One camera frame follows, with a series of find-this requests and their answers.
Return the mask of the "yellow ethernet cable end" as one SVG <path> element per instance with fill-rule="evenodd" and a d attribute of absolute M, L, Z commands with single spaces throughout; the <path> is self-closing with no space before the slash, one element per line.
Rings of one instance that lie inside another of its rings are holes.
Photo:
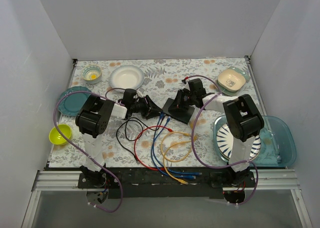
<path fill-rule="evenodd" d="M 166 139 L 169 135 L 171 135 L 171 134 L 167 134 L 167 135 L 162 139 L 162 141 L 161 141 L 161 143 L 160 143 L 160 148 L 161 148 L 160 151 L 161 151 L 163 160 L 167 160 L 167 161 L 172 162 L 172 163 L 178 163 L 178 162 L 181 162 L 181 161 L 185 160 L 185 159 L 189 156 L 189 154 L 190 154 L 191 151 L 192 151 L 192 147 L 189 147 L 187 153 L 186 153 L 184 156 L 181 156 L 181 157 L 178 157 L 178 158 L 174 158 L 174 159 L 169 158 L 169 157 L 167 156 L 167 153 L 170 152 L 170 149 L 175 149 L 175 148 L 180 147 L 180 146 L 182 146 L 182 145 L 184 145 L 184 144 L 191 143 L 191 140 L 188 140 L 188 141 L 179 141 L 179 142 L 172 142 L 172 143 L 170 144 L 170 146 L 168 146 L 168 147 L 164 150 L 164 148 L 163 148 L 163 146 L 164 146 L 164 141 L 165 141 L 165 139 Z"/>

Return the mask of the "black network switch box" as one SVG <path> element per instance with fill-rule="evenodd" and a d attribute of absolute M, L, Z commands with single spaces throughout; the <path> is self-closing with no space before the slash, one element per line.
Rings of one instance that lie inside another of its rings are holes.
<path fill-rule="evenodd" d="M 168 98 L 162 110 L 164 114 L 170 116 L 171 118 L 180 121 L 184 124 L 188 124 L 194 113 L 195 108 L 191 106 L 177 108 L 175 101 L 171 98 Z"/>

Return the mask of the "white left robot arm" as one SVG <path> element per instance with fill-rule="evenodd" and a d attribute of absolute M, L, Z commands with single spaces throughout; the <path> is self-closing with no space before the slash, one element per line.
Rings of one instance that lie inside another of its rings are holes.
<path fill-rule="evenodd" d="M 101 172 L 105 165 L 102 134 L 111 117 L 126 120 L 133 113 L 140 113 L 142 117 L 149 119 L 159 116 L 161 112 L 162 109 L 149 96 L 143 97 L 130 88 L 124 90 L 123 98 L 117 103 L 90 95 L 75 118 L 87 153 L 85 164 L 80 167 L 85 179 L 95 188 L 101 188 L 106 184 L 106 175 Z"/>

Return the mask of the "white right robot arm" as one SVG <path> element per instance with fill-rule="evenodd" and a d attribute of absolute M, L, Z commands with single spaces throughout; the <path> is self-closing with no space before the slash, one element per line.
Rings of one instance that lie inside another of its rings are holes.
<path fill-rule="evenodd" d="M 223 178 L 232 187 L 244 182 L 250 172 L 250 154 L 256 136 L 265 123 L 252 97 L 248 94 L 230 97 L 220 93 L 207 93 L 199 78 L 183 80 L 185 87 L 177 91 L 175 99 L 167 99 L 163 112 L 187 124 L 194 109 L 213 110 L 224 113 L 233 136 L 231 157 Z"/>

